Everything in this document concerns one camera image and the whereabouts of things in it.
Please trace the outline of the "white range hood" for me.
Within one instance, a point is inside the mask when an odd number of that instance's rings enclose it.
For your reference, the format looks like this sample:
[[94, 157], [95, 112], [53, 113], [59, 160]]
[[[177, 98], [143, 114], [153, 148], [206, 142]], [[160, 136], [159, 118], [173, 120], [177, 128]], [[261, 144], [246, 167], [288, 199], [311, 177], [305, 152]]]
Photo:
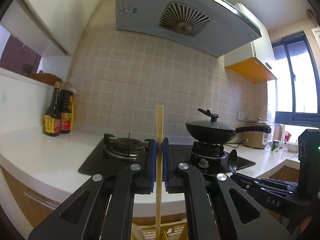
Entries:
[[261, 37], [225, 0], [116, 0], [118, 30], [166, 38], [221, 57]]

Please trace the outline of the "beige plastic utensil basket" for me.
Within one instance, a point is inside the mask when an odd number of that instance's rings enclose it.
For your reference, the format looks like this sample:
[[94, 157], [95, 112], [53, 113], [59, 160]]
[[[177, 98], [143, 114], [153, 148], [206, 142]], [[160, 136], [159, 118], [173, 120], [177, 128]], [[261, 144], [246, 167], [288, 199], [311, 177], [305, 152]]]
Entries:
[[[160, 226], [159, 239], [188, 239], [187, 220], [163, 223]], [[132, 223], [131, 239], [156, 239], [155, 225], [136, 225]]]

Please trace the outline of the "black wok with lid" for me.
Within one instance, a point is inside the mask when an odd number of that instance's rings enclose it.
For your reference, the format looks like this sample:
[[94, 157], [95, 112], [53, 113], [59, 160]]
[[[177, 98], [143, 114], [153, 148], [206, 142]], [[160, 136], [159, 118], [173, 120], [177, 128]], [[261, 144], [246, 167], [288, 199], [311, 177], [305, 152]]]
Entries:
[[195, 120], [186, 122], [185, 126], [189, 134], [197, 141], [207, 144], [226, 144], [233, 140], [237, 134], [243, 132], [271, 133], [271, 128], [266, 126], [242, 126], [234, 128], [223, 122], [219, 122], [218, 114], [210, 110], [197, 109], [200, 113], [210, 117], [210, 120]]

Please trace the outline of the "wooden kitchen cabinet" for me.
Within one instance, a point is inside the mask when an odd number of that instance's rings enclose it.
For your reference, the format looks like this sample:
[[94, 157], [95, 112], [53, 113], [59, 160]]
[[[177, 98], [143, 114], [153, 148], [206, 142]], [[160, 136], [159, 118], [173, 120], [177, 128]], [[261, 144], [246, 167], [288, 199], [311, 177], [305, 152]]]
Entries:
[[27, 187], [1, 168], [1, 208], [13, 231], [27, 239], [29, 233], [60, 205]]

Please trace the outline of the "kitchen window dark frame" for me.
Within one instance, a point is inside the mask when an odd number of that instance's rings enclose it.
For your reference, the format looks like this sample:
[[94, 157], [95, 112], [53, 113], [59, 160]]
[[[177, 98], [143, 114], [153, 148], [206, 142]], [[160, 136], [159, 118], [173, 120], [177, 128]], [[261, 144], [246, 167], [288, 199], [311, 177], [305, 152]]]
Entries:
[[272, 43], [277, 124], [319, 128], [319, 72], [303, 31]]

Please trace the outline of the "orange bottomed wall cabinet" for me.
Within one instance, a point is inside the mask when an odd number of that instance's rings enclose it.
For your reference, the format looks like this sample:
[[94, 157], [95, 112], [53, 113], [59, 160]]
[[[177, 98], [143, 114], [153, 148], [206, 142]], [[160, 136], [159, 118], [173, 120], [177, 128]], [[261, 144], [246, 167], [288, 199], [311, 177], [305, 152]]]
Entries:
[[275, 58], [266, 27], [243, 4], [235, 6], [259, 27], [261, 37], [224, 55], [225, 68], [252, 83], [275, 80]]

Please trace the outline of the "gold rice cooker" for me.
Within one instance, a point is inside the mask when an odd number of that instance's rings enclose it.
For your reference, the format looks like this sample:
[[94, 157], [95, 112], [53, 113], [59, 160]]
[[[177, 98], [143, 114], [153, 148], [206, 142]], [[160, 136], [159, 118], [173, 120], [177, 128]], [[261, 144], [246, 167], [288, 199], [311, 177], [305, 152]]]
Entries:
[[[255, 120], [248, 120], [246, 126], [261, 126], [270, 128], [270, 124], [262, 121], [260, 118]], [[268, 142], [268, 133], [262, 132], [245, 132], [243, 145], [249, 148], [264, 149]]]

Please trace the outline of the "black plastic ladle spoon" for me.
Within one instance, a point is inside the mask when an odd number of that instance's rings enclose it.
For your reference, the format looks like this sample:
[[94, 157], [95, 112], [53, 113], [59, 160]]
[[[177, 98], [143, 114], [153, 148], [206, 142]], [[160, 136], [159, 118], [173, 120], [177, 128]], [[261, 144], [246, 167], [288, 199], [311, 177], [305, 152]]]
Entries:
[[236, 174], [237, 164], [238, 164], [238, 155], [235, 149], [231, 150], [228, 156], [228, 168], [232, 174]]

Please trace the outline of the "white upper cabinet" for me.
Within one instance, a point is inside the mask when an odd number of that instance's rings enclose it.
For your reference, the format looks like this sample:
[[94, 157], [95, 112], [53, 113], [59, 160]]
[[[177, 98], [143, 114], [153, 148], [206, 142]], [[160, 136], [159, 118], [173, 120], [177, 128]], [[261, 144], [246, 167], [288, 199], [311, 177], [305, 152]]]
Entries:
[[76, 51], [84, 28], [100, 0], [23, 0], [34, 17], [65, 51]]

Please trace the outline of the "dark soy sauce bottle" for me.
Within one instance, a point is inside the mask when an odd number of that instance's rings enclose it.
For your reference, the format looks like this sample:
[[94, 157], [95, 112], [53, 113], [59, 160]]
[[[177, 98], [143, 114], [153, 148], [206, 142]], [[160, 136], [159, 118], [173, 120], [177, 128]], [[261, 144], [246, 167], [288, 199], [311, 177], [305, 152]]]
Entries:
[[50, 105], [44, 115], [44, 133], [51, 137], [60, 135], [61, 113], [57, 105], [59, 88], [60, 82], [56, 81]]

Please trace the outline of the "red label sauce bottle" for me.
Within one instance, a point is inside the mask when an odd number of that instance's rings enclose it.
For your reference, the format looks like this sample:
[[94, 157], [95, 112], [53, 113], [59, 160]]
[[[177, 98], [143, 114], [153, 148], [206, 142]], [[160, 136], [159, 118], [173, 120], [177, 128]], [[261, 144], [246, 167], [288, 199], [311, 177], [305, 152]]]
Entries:
[[59, 109], [61, 113], [60, 133], [68, 134], [73, 128], [74, 122], [74, 96], [76, 90], [71, 87], [70, 82], [66, 82], [59, 94]]

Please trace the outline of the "long wooden chopstick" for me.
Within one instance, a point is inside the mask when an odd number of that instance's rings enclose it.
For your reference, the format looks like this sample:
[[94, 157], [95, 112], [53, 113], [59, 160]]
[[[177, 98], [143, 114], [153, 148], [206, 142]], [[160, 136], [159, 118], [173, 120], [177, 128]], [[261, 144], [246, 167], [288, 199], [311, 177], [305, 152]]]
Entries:
[[164, 106], [156, 106], [156, 139], [157, 139], [157, 156], [156, 156], [156, 216], [155, 216], [155, 229], [156, 239], [160, 238], [161, 228], [161, 203], [162, 203], [162, 173], [163, 173], [163, 116]]

